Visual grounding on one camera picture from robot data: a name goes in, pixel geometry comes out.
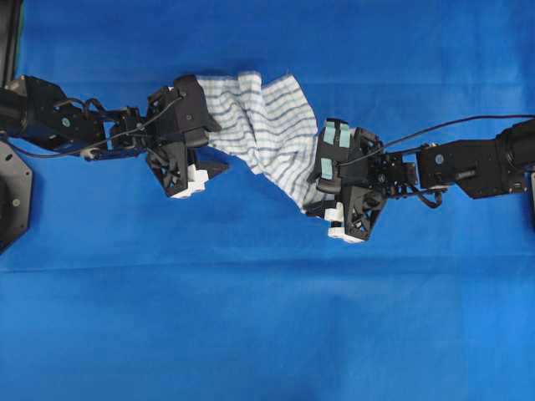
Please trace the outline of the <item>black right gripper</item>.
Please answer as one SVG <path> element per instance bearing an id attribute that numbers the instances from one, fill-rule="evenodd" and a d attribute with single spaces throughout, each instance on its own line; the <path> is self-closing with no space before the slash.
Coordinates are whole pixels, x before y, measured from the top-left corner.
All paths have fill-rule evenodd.
<path id="1" fill-rule="evenodd" d="M 328 236 L 345 242 L 364 242 L 390 199 L 406 199 L 418 193 L 414 162 L 404 157 L 414 150 L 386 152 L 377 135 L 354 129 L 348 159 L 338 165 L 334 200 L 304 207 L 306 216 L 325 217 Z"/>

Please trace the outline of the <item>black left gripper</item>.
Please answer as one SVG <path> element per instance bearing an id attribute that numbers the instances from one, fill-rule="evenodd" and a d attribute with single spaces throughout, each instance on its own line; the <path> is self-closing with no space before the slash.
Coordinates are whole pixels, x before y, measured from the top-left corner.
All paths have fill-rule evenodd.
<path id="1" fill-rule="evenodd" d="M 111 144 L 127 155 L 146 153 L 145 161 L 165 194 L 188 198 L 205 190 L 206 182 L 228 170 L 220 161 L 199 160 L 197 149 L 188 148 L 179 132 L 173 87 L 162 87 L 148 97 L 147 114 L 136 108 L 121 111 L 110 129 Z"/>

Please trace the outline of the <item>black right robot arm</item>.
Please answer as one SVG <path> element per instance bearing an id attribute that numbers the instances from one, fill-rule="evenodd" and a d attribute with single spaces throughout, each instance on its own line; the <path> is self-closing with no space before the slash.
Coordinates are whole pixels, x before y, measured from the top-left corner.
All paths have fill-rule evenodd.
<path id="1" fill-rule="evenodd" d="M 436 209 L 452 185 L 472 199 L 523 193 L 534 169 L 534 118 L 518 118 L 493 139 L 396 152 L 364 128 L 327 119 L 308 177 L 327 198 L 307 204 L 305 212 L 328 221 L 329 236 L 358 243 L 370 238 L 389 199 L 416 197 Z"/>

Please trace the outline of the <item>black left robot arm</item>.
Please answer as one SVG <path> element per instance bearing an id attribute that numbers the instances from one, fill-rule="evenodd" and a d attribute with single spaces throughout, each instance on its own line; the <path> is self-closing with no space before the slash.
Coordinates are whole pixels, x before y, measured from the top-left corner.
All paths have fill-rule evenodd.
<path id="1" fill-rule="evenodd" d="M 44 149 L 45 159 L 87 161 L 144 155 L 169 197 L 186 198 L 225 172 L 227 164 L 199 160 L 209 135 L 222 127 L 192 75 L 181 76 L 148 98 L 147 111 L 106 109 L 96 98 L 69 98 L 57 85 L 21 76 L 1 89 L 1 138 L 19 138 Z"/>

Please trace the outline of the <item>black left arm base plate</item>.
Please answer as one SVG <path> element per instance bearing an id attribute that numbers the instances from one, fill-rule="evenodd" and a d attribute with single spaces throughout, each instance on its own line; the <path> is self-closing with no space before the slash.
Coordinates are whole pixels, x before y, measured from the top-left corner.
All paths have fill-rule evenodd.
<path id="1" fill-rule="evenodd" d="M 14 149 L 1 143 L 1 253 L 29 227 L 33 172 Z"/>

